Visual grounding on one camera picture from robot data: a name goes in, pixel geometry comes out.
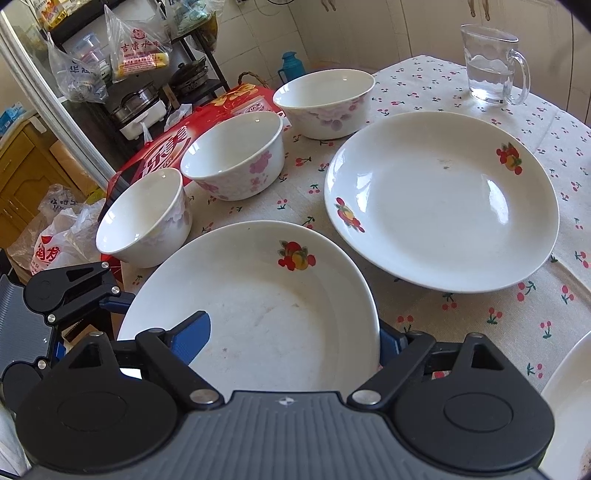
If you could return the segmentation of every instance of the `white bowl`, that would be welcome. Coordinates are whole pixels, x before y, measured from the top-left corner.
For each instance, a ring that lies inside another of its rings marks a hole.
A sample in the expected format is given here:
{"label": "white bowl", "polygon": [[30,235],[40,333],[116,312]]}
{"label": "white bowl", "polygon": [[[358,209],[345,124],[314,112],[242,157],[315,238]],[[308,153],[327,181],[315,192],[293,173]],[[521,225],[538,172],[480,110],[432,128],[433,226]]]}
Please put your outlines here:
{"label": "white bowl", "polygon": [[217,124],[189,146],[181,172],[220,200],[244,200],[283,169],[283,121],[273,112],[243,113]]}
{"label": "white bowl", "polygon": [[591,471],[591,332],[573,347],[542,390],[554,415],[554,436],[540,470],[555,480]]}
{"label": "white bowl", "polygon": [[154,267],[182,246],[192,223],[182,175],[162,168],[115,200],[99,225],[96,247],[136,267]]}
{"label": "white bowl", "polygon": [[285,84],[273,95],[292,126],[315,140],[341,138],[369,120],[375,79],[361,70],[322,70]]}

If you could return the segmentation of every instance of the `cabinet door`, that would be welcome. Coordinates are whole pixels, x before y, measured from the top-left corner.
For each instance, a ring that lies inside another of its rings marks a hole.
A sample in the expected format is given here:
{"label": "cabinet door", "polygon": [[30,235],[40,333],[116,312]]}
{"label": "cabinet door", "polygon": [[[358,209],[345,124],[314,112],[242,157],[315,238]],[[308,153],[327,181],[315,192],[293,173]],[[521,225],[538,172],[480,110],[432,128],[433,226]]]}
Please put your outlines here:
{"label": "cabinet door", "polygon": [[35,148],[16,167],[0,192],[0,198],[10,202],[18,216],[28,223],[38,213],[39,203],[54,183],[77,190],[55,159]]}
{"label": "cabinet door", "polygon": [[327,12],[320,0],[292,2],[289,8],[313,67],[350,63],[336,12],[330,7]]}
{"label": "cabinet door", "polygon": [[481,25],[479,0],[474,1],[475,17],[466,0],[402,0],[402,5],[413,56],[431,55],[466,64],[460,27]]}
{"label": "cabinet door", "polygon": [[26,227],[27,223],[0,199],[0,248],[10,247]]}
{"label": "cabinet door", "polygon": [[352,64],[381,70],[400,60],[396,33],[385,0],[337,0],[337,15]]}
{"label": "cabinet door", "polygon": [[[486,27],[519,38],[519,51],[530,66],[531,91],[566,109],[573,61],[570,13],[555,0],[489,0]],[[521,75],[516,75],[521,85]]]}

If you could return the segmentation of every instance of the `white plastic bag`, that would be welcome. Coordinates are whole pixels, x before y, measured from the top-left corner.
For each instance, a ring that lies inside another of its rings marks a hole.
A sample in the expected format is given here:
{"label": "white plastic bag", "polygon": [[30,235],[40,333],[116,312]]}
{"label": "white plastic bag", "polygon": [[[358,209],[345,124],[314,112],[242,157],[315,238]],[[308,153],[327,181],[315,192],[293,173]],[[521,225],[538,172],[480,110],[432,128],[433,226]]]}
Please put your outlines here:
{"label": "white plastic bag", "polygon": [[203,25],[214,12],[222,13],[225,0],[167,0],[166,18],[172,38],[184,37]]}
{"label": "white plastic bag", "polygon": [[105,103],[109,96],[98,62],[85,63],[61,51],[47,34],[51,72],[60,92],[72,102]]}
{"label": "white plastic bag", "polygon": [[144,145],[145,145],[145,144],[150,143],[152,141],[152,135],[150,134],[148,127],[146,127],[145,122],[141,122],[141,126],[142,126],[142,130],[144,131]]}
{"label": "white plastic bag", "polygon": [[166,119],[166,124],[164,124],[164,131],[167,132],[169,129],[174,127],[177,123],[179,123],[183,118],[188,117],[193,112],[193,105],[190,103],[183,103],[178,110],[171,113],[168,118]]}
{"label": "white plastic bag", "polygon": [[35,251],[35,243],[39,234],[48,227],[58,213],[71,208],[74,213],[80,213],[82,204],[76,200],[74,194],[63,185],[54,184],[47,189],[46,195],[39,203],[39,214],[29,222],[15,242],[7,248],[7,254],[22,268],[28,270]]}
{"label": "white plastic bag", "polygon": [[142,22],[121,20],[105,5],[105,19],[111,47],[113,82],[168,66],[168,54],[173,48],[160,10]]}
{"label": "white plastic bag", "polygon": [[62,210],[51,225],[37,238],[35,253],[31,259],[34,275],[47,268],[68,267],[88,262],[98,262],[96,249],[97,219],[105,200],[92,205],[84,204],[77,215],[71,208]]}

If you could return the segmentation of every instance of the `pitcher handle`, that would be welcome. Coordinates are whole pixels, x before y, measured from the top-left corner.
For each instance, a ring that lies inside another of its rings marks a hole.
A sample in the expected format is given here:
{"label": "pitcher handle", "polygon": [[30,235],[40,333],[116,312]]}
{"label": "pitcher handle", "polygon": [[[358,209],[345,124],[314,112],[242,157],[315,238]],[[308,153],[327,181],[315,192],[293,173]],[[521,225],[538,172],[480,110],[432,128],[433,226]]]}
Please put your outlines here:
{"label": "pitcher handle", "polygon": [[507,101],[511,105],[519,105],[520,103],[523,103],[525,101],[525,99],[527,98],[527,95],[530,92],[530,84],[531,84],[530,68],[528,67],[525,57],[516,50],[510,50],[507,53],[507,59],[515,60],[521,66],[521,73],[523,76],[523,88],[521,90],[521,94],[519,95],[517,100],[511,94],[509,94],[509,96],[507,97]]}

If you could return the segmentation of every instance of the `glass pitcher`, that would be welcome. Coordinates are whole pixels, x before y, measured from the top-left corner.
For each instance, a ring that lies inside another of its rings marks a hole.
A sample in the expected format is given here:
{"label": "glass pitcher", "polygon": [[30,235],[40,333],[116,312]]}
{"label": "glass pitcher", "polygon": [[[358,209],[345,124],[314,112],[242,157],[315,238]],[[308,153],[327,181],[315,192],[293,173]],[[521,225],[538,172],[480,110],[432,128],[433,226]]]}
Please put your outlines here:
{"label": "glass pitcher", "polygon": [[[530,92],[531,79],[527,61],[517,51],[519,39],[510,33],[480,25],[462,25],[460,29],[470,93],[492,105],[522,103]],[[523,74],[523,89],[515,99],[511,89],[517,64]]]}

